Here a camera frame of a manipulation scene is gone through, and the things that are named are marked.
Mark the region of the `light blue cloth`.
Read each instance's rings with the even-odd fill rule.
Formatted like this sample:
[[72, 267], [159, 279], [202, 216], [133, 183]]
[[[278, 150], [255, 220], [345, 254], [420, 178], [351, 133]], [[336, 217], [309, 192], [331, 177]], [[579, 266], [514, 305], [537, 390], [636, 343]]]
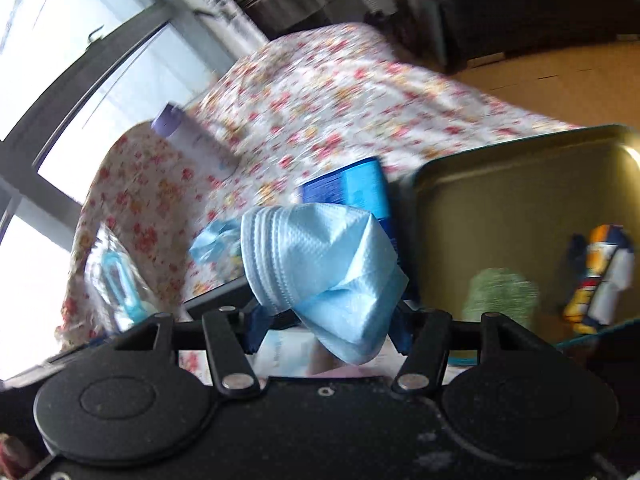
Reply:
[[258, 304], [293, 311], [343, 362], [376, 357], [408, 278], [373, 214], [335, 204], [254, 208], [242, 215], [240, 245]]

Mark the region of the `crumpled light blue mask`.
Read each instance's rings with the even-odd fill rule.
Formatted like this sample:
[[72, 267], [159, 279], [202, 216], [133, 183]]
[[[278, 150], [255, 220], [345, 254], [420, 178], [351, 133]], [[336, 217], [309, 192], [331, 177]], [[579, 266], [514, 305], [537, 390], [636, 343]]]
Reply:
[[194, 238], [189, 254], [199, 264], [229, 261], [241, 255], [241, 221], [213, 220]]

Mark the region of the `green knitted cloth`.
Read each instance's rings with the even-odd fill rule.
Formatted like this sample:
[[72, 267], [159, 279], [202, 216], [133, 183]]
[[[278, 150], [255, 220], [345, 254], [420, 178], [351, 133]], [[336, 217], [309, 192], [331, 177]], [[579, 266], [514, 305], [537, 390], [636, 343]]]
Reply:
[[532, 282], [508, 269], [490, 268], [470, 281], [460, 316], [466, 322], [480, 322], [484, 313], [498, 312], [531, 328], [538, 304], [538, 289]]

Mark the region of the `blue tissue pack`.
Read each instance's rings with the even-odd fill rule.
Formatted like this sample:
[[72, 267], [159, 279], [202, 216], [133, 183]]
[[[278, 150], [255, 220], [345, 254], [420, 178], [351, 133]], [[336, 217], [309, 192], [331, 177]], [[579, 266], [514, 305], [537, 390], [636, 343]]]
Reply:
[[326, 203], [369, 211], [398, 250], [387, 180], [381, 161], [373, 156], [322, 174], [299, 187], [305, 204]]

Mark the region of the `clear plastic packet blue item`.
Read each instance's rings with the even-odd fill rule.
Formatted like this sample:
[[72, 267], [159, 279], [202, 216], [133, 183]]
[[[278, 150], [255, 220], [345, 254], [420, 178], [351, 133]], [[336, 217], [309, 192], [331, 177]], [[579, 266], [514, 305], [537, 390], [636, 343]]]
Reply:
[[96, 318], [108, 334], [121, 334], [157, 314], [157, 300], [114, 232], [102, 223], [85, 266]]

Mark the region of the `gold metal tin box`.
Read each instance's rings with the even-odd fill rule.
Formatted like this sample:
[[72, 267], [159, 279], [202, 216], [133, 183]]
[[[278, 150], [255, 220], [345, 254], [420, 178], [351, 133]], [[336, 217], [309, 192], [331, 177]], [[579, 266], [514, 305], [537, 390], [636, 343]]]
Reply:
[[606, 125], [431, 160], [401, 179], [400, 224], [421, 304], [462, 317], [472, 278], [506, 269], [532, 282], [532, 330], [560, 348], [586, 338], [562, 321], [577, 280], [573, 236], [600, 224], [639, 238], [639, 133]]

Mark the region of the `purple capped white bottle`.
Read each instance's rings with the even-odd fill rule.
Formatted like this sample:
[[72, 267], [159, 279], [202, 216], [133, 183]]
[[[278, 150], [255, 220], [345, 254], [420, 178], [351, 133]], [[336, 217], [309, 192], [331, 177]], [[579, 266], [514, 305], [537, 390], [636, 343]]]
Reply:
[[152, 129], [217, 180], [227, 180], [239, 167], [235, 154], [176, 104], [165, 105], [152, 121]]

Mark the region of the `blue orange white toy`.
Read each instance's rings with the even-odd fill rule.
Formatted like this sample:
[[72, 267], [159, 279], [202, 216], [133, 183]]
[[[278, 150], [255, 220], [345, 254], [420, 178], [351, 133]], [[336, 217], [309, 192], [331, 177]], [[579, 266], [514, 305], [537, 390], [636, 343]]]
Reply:
[[615, 320], [620, 294], [634, 277], [634, 244], [622, 226], [601, 224], [589, 235], [585, 270], [563, 310], [578, 335], [593, 335]]

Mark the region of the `floral bed sheet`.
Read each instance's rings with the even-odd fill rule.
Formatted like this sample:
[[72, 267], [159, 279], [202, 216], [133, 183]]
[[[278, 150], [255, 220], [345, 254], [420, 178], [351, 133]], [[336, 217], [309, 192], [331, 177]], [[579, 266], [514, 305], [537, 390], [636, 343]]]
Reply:
[[566, 122], [400, 62], [365, 24], [271, 41], [236, 62], [192, 115], [239, 156], [238, 169], [216, 179], [145, 122], [119, 137], [81, 208], [55, 332], [64, 348], [104, 331], [85, 281], [101, 226], [124, 245], [160, 308], [176, 312], [224, 282], [214, 266], [199, 266], [188, 254], [213, 220], [288, 204], [302, 183], [370, 156], [396, 179], [435, 158], [567, 129]]

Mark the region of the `window frame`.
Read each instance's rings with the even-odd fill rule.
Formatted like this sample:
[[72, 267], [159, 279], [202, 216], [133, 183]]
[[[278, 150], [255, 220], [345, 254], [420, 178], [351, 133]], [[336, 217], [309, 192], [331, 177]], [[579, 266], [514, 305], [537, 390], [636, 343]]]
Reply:
[[264, 34], [234, 0], [1, 0], [1, 238], [69, 248], [104, 154]]

